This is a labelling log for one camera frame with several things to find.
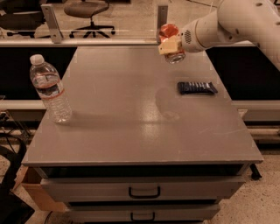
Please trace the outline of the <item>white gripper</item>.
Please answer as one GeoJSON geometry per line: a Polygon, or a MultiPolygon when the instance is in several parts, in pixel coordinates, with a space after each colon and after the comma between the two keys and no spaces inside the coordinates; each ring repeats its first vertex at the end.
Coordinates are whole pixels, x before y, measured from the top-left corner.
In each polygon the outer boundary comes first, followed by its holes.
{"type": "Polygon", "coordinates": [[[185,25],[180,30],[180,37],[173,35],[169,38],[164,38],[158,46],[160,55],[175,53],[181,46],[188,53],[203,52],[205,48],[200,44],[196,35],[196,26],[198,20],[185,25]]]}

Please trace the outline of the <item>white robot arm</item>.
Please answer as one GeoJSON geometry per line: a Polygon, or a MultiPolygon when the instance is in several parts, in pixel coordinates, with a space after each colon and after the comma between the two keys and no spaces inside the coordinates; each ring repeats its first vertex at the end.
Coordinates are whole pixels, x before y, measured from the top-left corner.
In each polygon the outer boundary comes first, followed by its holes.
{"type": "Polygon", "coordinates": [[[181,29],[163,25],[159,39],[158,51],[171,64],[185,53],[249,41],[280,69],[280,15],[270,0],[220,0],[215,11],[181,29]]]}

